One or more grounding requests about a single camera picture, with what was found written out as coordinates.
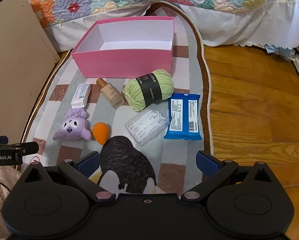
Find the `orange makeup sponge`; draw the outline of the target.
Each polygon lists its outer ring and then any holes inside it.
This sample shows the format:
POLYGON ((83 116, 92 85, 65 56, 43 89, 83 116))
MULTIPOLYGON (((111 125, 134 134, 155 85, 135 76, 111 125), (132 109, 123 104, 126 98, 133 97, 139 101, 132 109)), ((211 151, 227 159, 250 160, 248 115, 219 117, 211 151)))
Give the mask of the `orange makeup sponge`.
POLYGON ((104 122, 98 122, 92 127, 92 134, 99 144, 104 145, 110 137, 110 126, 104 122))

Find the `purple plush toy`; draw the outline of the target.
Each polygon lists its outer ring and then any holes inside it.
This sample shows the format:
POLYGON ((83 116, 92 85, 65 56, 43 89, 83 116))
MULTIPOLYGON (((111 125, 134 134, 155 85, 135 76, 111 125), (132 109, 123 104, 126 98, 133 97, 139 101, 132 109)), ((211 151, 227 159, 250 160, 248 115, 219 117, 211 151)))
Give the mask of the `purple plush toy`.
POLYGON ((87 129, 88 113, 85 108, 71 108, 65 115, 60 129, 54 134, 53 140, 91 140, 91 132, 87 129))

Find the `blue wet wipes pack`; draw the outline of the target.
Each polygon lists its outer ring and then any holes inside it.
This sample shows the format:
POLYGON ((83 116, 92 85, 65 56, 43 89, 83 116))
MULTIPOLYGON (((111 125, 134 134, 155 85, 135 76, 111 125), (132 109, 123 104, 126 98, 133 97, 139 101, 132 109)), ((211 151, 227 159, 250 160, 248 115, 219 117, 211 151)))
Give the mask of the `blue wet wipes pack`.
POLYGON ((169 98, 170 123, 165 139, 202 140, 198 122, 200 94, 173 93, 169 98))

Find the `small white blue box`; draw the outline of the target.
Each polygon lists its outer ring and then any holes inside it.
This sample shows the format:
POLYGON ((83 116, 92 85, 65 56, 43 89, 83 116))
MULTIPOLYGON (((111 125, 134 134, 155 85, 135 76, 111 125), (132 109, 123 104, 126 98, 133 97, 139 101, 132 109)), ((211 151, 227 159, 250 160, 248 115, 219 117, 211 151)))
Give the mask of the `small white blue box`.
POLYGON ((71 101, 72 108, 84 108, 87 104, 88 97, 91 91, 90 83, 80 83, 77 86, 75 94, 71 101))

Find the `clear floss pick box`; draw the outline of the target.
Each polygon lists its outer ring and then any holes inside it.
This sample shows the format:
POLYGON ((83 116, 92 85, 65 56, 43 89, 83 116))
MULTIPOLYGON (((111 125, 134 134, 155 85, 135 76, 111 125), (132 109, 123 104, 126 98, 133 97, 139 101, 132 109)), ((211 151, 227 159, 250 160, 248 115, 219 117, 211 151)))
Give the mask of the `clear floss pick box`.
POLYGON ((140 146, 156 137, 170 123, 169 119, 151 105, 124 124, 130 136, 140 146))

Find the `foundation bottle gold cap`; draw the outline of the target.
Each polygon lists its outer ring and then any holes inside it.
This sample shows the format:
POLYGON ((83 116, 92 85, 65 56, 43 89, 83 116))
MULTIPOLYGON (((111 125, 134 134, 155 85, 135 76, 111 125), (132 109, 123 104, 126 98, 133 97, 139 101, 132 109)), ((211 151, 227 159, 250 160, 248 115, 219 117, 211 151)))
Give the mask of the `foundation bottle gold cap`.
POLYGON ((124 104, 124 97, 122 94, 110 83, 107 83, 102 78, 96 80, 96 84, 100 88, 102 95, 111 104, 114 109, 118 109, 124 104))

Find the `green yarn ball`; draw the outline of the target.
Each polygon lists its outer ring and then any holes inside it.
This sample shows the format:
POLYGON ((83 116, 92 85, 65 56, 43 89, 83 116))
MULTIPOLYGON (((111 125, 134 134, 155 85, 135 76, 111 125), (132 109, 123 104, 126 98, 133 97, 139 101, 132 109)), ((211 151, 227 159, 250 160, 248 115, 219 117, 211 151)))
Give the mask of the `green yarn ball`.
POLYGON ((132 109, 140 112, 153 103, 167 100, 174 93, 172 76, 166 70, 157 69, 149 74, 128 81, 122 93, 132 109))

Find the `penguin pattern rug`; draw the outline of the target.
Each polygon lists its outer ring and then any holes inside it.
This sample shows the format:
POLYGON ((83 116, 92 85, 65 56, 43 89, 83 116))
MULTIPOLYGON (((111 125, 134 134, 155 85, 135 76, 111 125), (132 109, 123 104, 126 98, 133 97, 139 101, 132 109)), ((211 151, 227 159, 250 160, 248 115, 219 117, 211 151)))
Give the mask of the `penguin pattern rug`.
POLYGON ((103 122, 110 127, 110 138, 126 138, 137 154, 111 157, 106 164, 92 162, 90 179, 108 191, 119 194, 129 193, 130 184, 124 175, 135 174, 141 167, 141 158, 152 165, 154 176, 145 183, 133 181, 133 192, 145 194, 182 194, 202 181, 203 174, 196 165, 197 152, 203 150, 213 154, 213 139, 210 127, 211 77, 204 59, 204 46, 200 33, 190 18, 177 6, 155 3, 150 7, 153 16, 172 16, 175 22, 175 45, 173 47, 172 80, 175 92, 200 96, 196 127, 200 140, 167 139, 166 128, 156 122, 156 116, 169 116, 169 103, 163 101, 144 111, 136 112, 125 102, 113 108, 101 94, 96 80, 82 76, 75 61, 65 54, 44 88, 27 140, 39 145, 36 154, 23 158, 24 171, 34 161, 44 166, 56 166, 71 159, 77 161, 87 154, 102 150, 96 140, 53 140, 54 133, 65 120, 70 102, 80 83, 89 83, 91 91, 86 104, 88 126, 103 122))

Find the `pink cardboard box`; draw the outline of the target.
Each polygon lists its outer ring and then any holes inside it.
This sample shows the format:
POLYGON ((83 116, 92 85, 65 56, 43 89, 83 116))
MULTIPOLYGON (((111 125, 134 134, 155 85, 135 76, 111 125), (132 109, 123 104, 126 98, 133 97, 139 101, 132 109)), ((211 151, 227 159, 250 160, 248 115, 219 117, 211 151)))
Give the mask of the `pink cardboard box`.
POLYGON ((100 20, 71 55, 86 78, 135 78, 157 69, 171 73, 174 28, 169 16, 100 20))

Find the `papers under bed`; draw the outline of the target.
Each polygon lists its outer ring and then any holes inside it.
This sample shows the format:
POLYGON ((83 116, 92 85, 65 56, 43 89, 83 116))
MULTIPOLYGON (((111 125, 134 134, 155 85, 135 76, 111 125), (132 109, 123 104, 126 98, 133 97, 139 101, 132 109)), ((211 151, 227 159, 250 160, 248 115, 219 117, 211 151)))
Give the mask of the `papers under bed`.
POLYGON ((264 48, 269 54, 279 55, 283 59, 291 62, 299 75, 299 47, 288 49, 265 45, 262 48, 264 48))

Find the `white bed skirt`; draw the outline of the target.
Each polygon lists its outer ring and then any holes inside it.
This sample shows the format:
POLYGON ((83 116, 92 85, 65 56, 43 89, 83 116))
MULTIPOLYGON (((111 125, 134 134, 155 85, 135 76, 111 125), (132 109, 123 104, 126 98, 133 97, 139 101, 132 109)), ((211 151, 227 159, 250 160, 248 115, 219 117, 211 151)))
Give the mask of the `white bed skirt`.
MULTIPOLYGON (((154 6, 168 2, 145 2, 111 9, 46 27, 45 33, 58 52, 74 48, 85 32, 98 20, 124 16, 143 16, 154 6)), ((239 14, 213 11, 188 5, 176 6, 186 14, 210 47, 273 45, 282 48, 299 47, 299 0, 267 2, 255 10, 239 14)))

